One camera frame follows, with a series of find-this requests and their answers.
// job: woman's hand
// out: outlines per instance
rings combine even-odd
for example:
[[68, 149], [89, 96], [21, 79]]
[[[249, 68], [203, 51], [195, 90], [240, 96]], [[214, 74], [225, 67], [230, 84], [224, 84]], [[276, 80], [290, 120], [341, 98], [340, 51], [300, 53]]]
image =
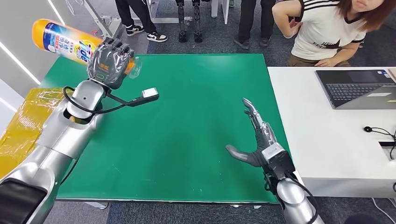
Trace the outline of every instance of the woman's hand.
[[315, 67], [334, 67], [337, 65], [337, 61], [334, 58], [325, 58], [315, 64]]
[[285, 36], [285, 35], [283, 35], [284, 37], [286, 37], [287, 39], [290, 39], [290, 38], [292, 38], [294, 35], [296, 35], [296, 33], [298, 33], [298, 31], [299, 31], [299, 29], [300, 29], [300, 26], [302, 25], [303, 23], [302, 22], [296, 22], [294, 19], [292, 19], [290, 22], [289, 22], [289, 26], [290, 26], [290, 29], [291, 29], [291, 36]]

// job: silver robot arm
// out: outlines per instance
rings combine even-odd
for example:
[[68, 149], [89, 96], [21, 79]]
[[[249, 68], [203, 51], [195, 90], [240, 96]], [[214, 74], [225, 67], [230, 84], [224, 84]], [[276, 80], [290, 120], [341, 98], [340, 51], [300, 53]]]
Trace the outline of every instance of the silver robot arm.
[[30, 155], [0, 179], [0, 223], [44, 222], [73, 161], [75, 165], [104, 116], [103, 98], [119, 101], [120, 108], [158, 99], [155, 88], [144, 90], [130, 102], [111, 95], [111, 89], [121, 86], [132, 57], [133, 50], [127, 45], [106, 39], [88, 64], [89, 79], [78, 84], [71, 97], [64, 88], [65, 99], [44, 122]]
[[226, 149], [230, 155], [254, 167], [263, 168], [266, 190], [271, 191], [281, 204], [288, 224], [324, 224], [315, 207], [305, 196], [304, 192], [309, 193], [309, 190], [300, 184], [293, 174], [296, 169], [291, 157], [276, 141], [270, 125], [262, 120], [249, 100], [244, 98], [243, 104], [248, 108], [245, 113], [255, 129], [257, 149], [252, 153], [245, 153], [227, 145]]

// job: green table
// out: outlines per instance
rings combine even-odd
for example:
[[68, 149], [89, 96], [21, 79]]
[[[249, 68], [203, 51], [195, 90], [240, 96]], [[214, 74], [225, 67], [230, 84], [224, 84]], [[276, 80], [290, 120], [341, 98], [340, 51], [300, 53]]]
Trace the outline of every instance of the green table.
[[[254, 151], [242, 98], [251, 100], [288, 149], [262, 54], [141, 55], [142, 70], [114, 95], [130, 100], [156, 87], [160, 98], [109, 113], [58, 199], [276, 202], [261, 168], [225, 145]], [[59, 58], [41, 87], [77, 86], [85, 66]], [[104, 108], [117, 105], [104, 99]]]

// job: white wall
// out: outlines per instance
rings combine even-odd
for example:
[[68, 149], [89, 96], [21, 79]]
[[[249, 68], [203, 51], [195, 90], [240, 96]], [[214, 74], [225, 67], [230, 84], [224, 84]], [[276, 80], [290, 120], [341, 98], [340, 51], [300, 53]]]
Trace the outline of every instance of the white wall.
[[[51, 0], [66, 24], [72, 20], [64, 0]], [[57, 55], [38, 49], [32, 41], [32, 25], [40, 18], [60, 21], [48, 0], [0, 0], [0, 42], [38, 79], [42, 80]], [[0, 79], [21, 96], [37, 86], [2, 49]]]
[[0, 79], [0, 135], [22, 102], [23, 98]]

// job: spray can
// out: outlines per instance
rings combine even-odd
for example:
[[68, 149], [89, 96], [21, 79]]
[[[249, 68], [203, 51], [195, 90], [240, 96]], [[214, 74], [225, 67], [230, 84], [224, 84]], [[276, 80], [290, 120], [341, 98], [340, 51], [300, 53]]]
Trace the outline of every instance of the spray can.
[[[32, 39], [38, 48], [82, 64], [88, 64], [93, 52], [102, 43], [100, 38], [47, 19], [34, 22]], [[135, 78], [140, 69], [140, 59], [135, 57], [128, 64], [127, 74]]]

